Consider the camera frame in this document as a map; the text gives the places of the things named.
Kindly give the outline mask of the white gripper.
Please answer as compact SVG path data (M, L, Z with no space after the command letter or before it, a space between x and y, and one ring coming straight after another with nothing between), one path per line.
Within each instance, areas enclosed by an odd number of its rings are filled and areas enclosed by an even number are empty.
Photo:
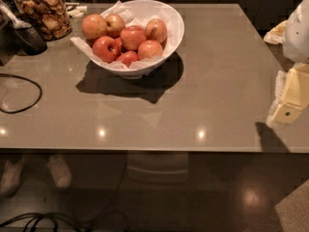
M295 64L276 76L268 126L289 125L309 106L309 0L302 0L289 16L282 45L284 56Z

